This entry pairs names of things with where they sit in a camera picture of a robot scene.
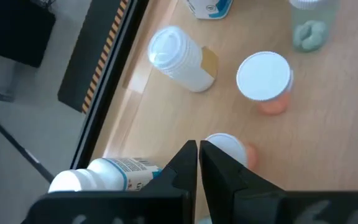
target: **wooden tabletop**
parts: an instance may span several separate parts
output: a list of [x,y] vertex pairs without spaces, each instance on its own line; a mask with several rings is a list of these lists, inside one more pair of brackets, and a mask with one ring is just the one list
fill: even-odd
[[[290,15],[285,0],[236,0],[226,18],[203,21],[182,1],[150,0],[94,157],[149,157],[163,166],[187,140],[229,133],[259,148],[256,173],[283,189],[358,189],[358,1],[341,1],[331,39],[309,54],[291,46]],[[148,63],[147,43],[167,24],[219,56],[208,91],[189,92]],[[263,50],[294,70],[291,105],[279,116],[259,114],[236,87],[241,62]],[[200,179],[198,189],[202,217]]]

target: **black metal frame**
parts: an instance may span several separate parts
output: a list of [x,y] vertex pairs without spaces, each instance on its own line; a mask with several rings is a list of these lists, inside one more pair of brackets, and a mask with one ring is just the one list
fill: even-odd
[[148,2],[149,0],[128,2],[118,35],[108,55],[107,66],[102,71],[100,83],[94,93],[94,100],[86,115],[75,156],[70,166],[71,169],[85,168],[90,162]]

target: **gray floor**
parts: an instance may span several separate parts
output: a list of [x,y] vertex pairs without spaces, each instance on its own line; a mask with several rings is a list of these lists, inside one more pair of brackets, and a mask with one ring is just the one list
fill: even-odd
[[[52,174],[68,169],[85,116],[57,92],[91,0],[57,0],[57,23],[39,69],[0,58],[0,85],[16,81],[16,100],[0,102],[0,123]],[[0,224],[20,223],[48,183],[0,135]]]

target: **green object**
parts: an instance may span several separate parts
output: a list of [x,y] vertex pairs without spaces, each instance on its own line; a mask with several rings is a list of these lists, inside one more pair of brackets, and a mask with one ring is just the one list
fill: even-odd
[[329,37],[338,0],[290,0],[293,46],[300,52],[320,49]]

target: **white plastic bottle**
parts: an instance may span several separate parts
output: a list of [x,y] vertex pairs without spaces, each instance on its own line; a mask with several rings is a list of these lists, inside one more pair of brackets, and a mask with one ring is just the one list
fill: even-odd
[[184,0],[198,19],[222,19],[225,17],[233,0]]
[[148,56],[155,68],[193,92],[207,90],[218,72],[218,57],[176,26],[154,34]]
[[161,169],[146,159],[95,159],[87,169],[66,170],[50,184],[48,192],[87,190],[140,190]]

